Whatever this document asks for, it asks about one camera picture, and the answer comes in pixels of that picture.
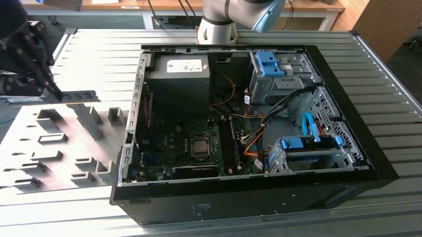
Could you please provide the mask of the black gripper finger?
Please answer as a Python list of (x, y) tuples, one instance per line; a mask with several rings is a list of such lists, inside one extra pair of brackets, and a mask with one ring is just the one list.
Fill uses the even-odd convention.
[(43, 87), (36, 84), (36, 81), (22, 77), (21, 75), (1, 75), (0, 76), (0, 96), (40, 96)]
[(52, 52), (45, 47), (45, 26), (40, 21), (27, 21), (24, 42), (21, 49), (17, 49), (14, 62), (20, 67), (20, 72), (8, 71), (8, 75), (21, 75), (35, 80), (36, 84), (43, 87), (43, 93), (48, 93), (48, 101), (60, 103), (63, 92), (53, 82), (51, 66), (55, 61)]

